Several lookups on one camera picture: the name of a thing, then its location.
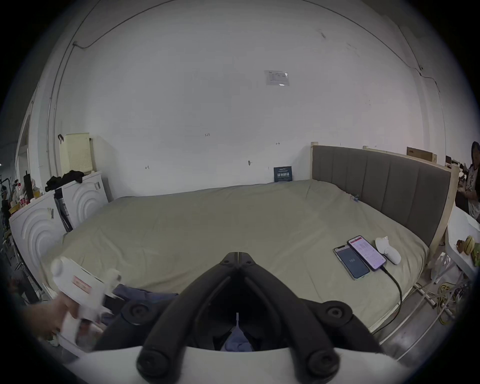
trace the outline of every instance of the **person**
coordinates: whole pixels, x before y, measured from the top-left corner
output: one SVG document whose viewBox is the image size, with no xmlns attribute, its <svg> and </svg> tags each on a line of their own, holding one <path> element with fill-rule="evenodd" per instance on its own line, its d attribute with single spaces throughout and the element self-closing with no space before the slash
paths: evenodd
<svg viewBox="0 0 480 384">
<path fill-rule="evenodd" d="M 78 307 L 77 302 L 60 292 L 53 300 L 29 305 L 20 311 L 33 335 L 48 340 L 52 333 L 61 329 L 67 312 L 70 312 L 75 319 L 77 318 Z"/>
<path fill-rule="evenodd" d="M 472 165 L 468 169 L 468 175 L 463 185 L 458 187 L 455 205 L 477 219 L 480 213 L 480 179 L 477 178 L 480 165 L 480 144 L 476 141 L 472 143 L 471 158 Z"/>
</svg>

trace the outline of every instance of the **cardboard box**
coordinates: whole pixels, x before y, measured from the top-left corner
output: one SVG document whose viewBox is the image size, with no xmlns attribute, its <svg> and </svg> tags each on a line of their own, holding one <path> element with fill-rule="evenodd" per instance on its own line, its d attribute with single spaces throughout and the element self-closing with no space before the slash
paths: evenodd
<svg viewBox="0 0 480 384">
<path fill-rule="evenodd" d="M 424 151 L 422 149 L 407 147 L 407 156 L 412 156 L 418 159 L 431 161 L 432 163 L 437 162 L 437 155 L 435 153 Z"/>
</svg>

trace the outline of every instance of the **hand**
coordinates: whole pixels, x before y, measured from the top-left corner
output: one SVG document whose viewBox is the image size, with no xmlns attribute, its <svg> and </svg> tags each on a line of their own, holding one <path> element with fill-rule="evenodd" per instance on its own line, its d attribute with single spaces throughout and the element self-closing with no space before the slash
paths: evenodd
<svg viewBox="0 0 480 384">
<path fill-rule="evenodd" d="M 70 312 L 74 319 L 78 316 L 78 303 L 73 301 L 63 292 L 60 292 L 56 298 L 49 301 L 47 304 L 49 304 L 47 310 L 51 318 L 51 325 L 57 329 L 61 329 L 63 319 L 67 312 Z"/>
<path fill-rule="evenodd" d="M 63 292 L 51 301 L 30 305 L 23 311 L 24 319 L 34 336 L 49 338 L 51 333 L 61 329 L 67 312 L 77 318 L 78 303 Z"/>
</svg>

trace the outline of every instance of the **white cabinet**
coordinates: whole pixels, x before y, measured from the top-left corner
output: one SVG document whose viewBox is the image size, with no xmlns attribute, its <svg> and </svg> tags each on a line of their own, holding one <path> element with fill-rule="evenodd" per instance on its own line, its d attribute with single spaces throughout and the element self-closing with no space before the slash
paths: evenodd
<svg viewBox="0 0 480 384">
<path fill-rule="evenodd" d="M 40 259 L 66 233 L 53 194 L 47 192 L 10 217 L 18 251 L 38 284 L 43 281 Z"/>
<path fill-rule="evenodd" d="M 82 183 L 72 181 L 61 189 L 63 203 L 69 215 L 68 220 L 73 229 L 108 204 L 102 183 L 102 172 L 92 172 L 83 177 Z"/>
</svg>

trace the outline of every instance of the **charging cable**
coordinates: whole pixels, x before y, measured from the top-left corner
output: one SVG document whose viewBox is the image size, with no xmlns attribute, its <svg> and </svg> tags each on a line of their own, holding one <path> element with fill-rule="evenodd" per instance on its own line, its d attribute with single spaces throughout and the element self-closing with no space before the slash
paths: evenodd
<svg viewBox="0 0 480 384">
<path fill-rule="evenodd" d="M 390 272 L 387 271 L 387 269 L 385 268 L 384 265 L 382 265 L 380 267 L 380 269 L 382 271 L 384 271 L 388 277 L 390 277 L 393 282 L 395 283 L 396 287 L 398 288 L 398 292 L 400 293 L 400 305 L 398 306 L 398 310 L 396 311 L 396 315 L 393 317 L 392 320 L 390 320 L 387 324 L 385 324 L 383 327 L 380 327 L 378 328 L 372 335 L 376 334 L 378 331 L 381 331 L 382 329 L 384 329 L 387 325 L 389 325 L 393 320 L 396 319 L 396 317 L 398 316 L 398 314 L 400 313 L 400 309 L 402 308 L 402 288 L 400 288 L 400 284 L 395 280 L 395 278 L 390 274 Z"/>
</svg>

